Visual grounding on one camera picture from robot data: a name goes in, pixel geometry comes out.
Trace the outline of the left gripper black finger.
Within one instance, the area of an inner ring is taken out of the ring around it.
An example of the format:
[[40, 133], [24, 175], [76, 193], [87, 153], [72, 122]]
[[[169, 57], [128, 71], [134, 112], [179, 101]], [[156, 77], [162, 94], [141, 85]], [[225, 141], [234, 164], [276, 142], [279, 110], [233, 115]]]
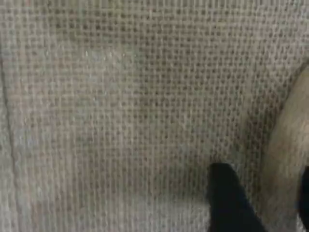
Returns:
[[298, 198], [298, 213], [305, 229], [309, 228], [309, 167], [301, 176]]
[[209, 166], [207, 197], [210, 232], [266, 231], [230, 164], [216, 162]]

